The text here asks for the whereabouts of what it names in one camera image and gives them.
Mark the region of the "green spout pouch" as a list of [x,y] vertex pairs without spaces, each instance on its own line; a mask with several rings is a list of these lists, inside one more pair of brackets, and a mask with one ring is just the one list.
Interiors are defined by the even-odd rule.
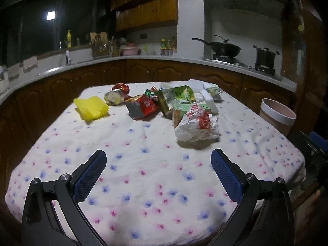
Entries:
[[194,91],[187,85],[162,90],[163,97],[169,108],[179,104],[196,102]]

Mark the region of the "yellow foam fruit net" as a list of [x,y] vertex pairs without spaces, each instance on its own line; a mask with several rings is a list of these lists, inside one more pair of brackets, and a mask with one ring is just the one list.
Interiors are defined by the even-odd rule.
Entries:
[[95,121],[106,116],[109,109],[109,106],[97,96],[88,99],[76,98],[73,103],[82,120],[86,122]]

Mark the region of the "red snack bag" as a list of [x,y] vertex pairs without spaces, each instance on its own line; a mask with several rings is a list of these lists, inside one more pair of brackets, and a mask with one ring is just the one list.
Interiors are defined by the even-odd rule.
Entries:
[[133,120],[147,117],[152,113],[157,113],[159,111],[158,104],[146,95],[134,96],[127,99],[124,104]]

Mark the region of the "crushed red drink can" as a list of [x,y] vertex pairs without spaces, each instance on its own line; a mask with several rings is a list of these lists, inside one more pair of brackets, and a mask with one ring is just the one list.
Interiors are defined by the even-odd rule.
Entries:
[[130,88],[125,83],[115,84],[104,96],[105,102],[110,106],[118,106],[130,98]]

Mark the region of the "lower wooden cabinets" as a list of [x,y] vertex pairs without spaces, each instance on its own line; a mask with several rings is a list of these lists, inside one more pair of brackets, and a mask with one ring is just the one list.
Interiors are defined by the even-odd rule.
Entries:
[[53,68],[14,84],[1,95],[1,176],[8,178],[45,129],[86,88],[114,83],[199,79],[258,112],[263,98],[288,106],[296,103],[295,82],[226,65],[160,59],[118,59]]

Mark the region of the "crumpled light wrapper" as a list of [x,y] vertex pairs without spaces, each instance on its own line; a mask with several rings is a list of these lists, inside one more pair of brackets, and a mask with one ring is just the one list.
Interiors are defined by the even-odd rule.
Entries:
[[209,93],[209,95],[213,98],[215,102],[221,102],[221,94],[223,93],[223,90],[219,87],[208,87],[206,88],[206,91]]

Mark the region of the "pink basin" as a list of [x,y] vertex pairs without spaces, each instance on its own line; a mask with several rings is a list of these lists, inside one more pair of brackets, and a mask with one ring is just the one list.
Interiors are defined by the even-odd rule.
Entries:
[[134,43],[128,43],[126,47],[121,49],[122,56],[135,56],[138,55],[140,48]]

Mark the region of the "white crumpled plastic bag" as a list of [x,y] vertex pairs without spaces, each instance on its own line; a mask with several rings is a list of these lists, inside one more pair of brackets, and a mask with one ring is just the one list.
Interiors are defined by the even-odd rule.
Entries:
[[175,128],[177,141],[197,143],[219,138],[219,119],[200,104],[191,104]]

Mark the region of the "oil bottles on counter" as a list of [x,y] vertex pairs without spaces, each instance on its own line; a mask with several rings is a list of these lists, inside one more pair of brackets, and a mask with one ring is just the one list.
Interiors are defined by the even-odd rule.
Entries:
[[174,56],[177,53],[176,40],[172,39],[161,39],[160,43],[160,55],[161,56]]

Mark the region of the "sink faucet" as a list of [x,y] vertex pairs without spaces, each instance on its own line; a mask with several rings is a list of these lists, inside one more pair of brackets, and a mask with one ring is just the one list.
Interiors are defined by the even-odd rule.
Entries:
[[66,66],[70,66],[72,63],[71,57],[70,57],[70,52],[69,50],[66,50]]

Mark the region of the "blue orange snack bag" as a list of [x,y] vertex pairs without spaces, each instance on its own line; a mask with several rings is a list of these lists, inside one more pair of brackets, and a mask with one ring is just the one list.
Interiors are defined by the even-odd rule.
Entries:
[[145,95],[152,100],[158,101],[158,89],[155,86],[146,89]]

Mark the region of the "green drink can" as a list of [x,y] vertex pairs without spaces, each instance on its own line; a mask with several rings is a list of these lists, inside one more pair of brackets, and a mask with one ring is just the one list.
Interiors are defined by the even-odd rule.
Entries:
[[157,96],[158,96],[158,104],[161,112],[166,118],[172,119],[172,109],[169,108],[169,105],[166,102],[163,91],[159,90],[157,92]]

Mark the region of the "utensil rack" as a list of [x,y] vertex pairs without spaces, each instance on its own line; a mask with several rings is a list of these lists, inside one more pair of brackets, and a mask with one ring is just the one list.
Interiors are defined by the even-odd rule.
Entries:
[[108,40],[107,33],[90,33],[90,43],[92,46],[92,54],[94,58],[111,57],[111,43]]

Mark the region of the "black stock pot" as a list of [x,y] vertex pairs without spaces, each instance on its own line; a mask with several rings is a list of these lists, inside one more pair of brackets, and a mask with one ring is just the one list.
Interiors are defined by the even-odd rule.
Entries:
[[268,48],[259,48],[253,45],[256,49],[256,67],[273,68],[275,63],[275,56],[280,55],[278,51],[272,52]]

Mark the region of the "yellow bottle on windowsill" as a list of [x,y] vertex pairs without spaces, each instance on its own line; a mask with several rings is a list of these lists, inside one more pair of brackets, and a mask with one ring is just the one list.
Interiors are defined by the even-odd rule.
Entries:
[[71,33],[70,30],[67,31],[67,35],[66,35],[66,43],[67,43],[67,47],[71,48],[72,47],[72,40],[71,40]]

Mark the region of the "white foam fruit net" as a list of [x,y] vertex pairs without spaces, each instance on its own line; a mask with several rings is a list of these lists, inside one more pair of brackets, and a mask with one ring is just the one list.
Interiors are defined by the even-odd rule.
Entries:
[[194,93],[200,93],[203,89],[213,88],[215,90],[221,91],[221,88],[213,83],[200,81],[197,79],[189,79],[188,81],[170,81],[170,82],[161,82],[160,87],[164,89],[175,88],[180,86],[189,86]]

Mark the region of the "gas stove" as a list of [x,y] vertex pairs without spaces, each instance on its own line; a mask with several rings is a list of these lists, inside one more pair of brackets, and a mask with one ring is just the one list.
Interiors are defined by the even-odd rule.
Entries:
[[257,73],[266,74],[270,77],[278,76],[278,74],[276,74],[275,69],[273,69],[273,68],[268,68],[266,66],[258,66],[257,64],[250,66],[248,64],[245,64],[245,63],[239,61],[236,58],[218,56],[217,54],[213,54],[212,58],[208,58],[208,57],[204,56],[204,60],[217,62],[217,63],[223,63],[226,65],[229,64],[231,66],[241,67],[243,69],[248,69],[248,70],[253,70],[253,71],[256,71]]

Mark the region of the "upper wooden cabinets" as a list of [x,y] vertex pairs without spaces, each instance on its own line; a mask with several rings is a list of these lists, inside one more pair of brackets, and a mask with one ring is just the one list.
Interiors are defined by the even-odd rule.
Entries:
[[177,0],[112,0],[118,32],[172,26],[178,21]]

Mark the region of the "black wok with lid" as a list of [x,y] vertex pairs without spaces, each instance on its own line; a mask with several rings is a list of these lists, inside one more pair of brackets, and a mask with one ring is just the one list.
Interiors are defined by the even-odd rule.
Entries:
[[218,36],[219,38],[223,39],[222,42],[207,42],[203,39],[200,38],[191,38],[193,41],[199,41],[204,43],[207,46],[210,46],[211,49],[214,51],[215,54],[218,56],[224,56],[224,57],[229,57],[229,58],[235,58],[240,54],[242,51],[242,48],[229,43],[228,39],[224,39],[221,36]]

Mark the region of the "wooden cabinets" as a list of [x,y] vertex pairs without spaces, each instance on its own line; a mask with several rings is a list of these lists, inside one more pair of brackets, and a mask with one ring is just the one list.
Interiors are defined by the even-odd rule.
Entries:
[[226,65],[160,59],[118,59],[53,68],[14,84],[1,95],[1,176],[8,178],[45,129],[86,88],[114,83],[199,79],[258,112],[263,98],[288,106],[296,103],[295,82]]
[[112,0],[118,32],[172,26],[178,21],[177,0]]

